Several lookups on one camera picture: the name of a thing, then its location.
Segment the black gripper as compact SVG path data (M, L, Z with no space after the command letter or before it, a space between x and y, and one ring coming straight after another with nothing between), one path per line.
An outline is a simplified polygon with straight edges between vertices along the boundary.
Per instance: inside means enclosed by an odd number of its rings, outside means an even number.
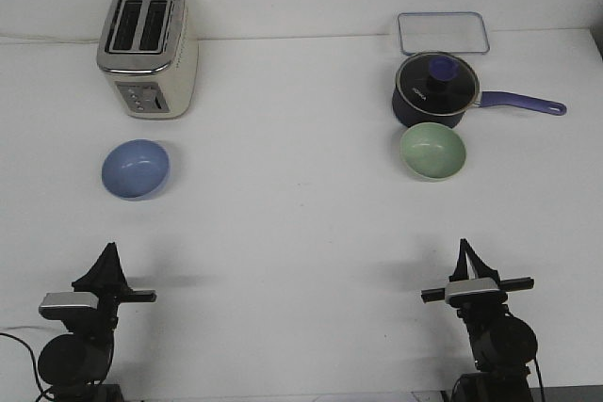
M468 277L467 260L476 278ZM423 289L420 297L424 303L446 303L465 322L490 322L510 314L507 304L510 292L534 287L533 277L495 280L498 278L498 271L487 265L462 238L456 266L447 283Z
M117 318L124 303L153 303L155 290L135 290L126 282L115 242L109 242L90 270L72 283L75 292L92 293L99 300L98 311L107 319Z

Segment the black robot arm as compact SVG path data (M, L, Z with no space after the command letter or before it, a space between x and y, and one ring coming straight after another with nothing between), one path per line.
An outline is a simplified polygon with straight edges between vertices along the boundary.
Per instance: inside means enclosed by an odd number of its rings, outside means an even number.
M531 401L529 362L537 362L533 329L508 307L511 292L530 290L534 279L503 280L462 238L453 273L444 287L425 289L423 302L442 301L464 322L474 373L455 381L449 401Z
M154 290L130 287L117 245L109 242L88 272L69 292L48 293L39 306L42 318L59 321L66 333L42 349L37 370L54 401L123 401L117 383L107 383L115 354L118 310L124 303L153 303Z

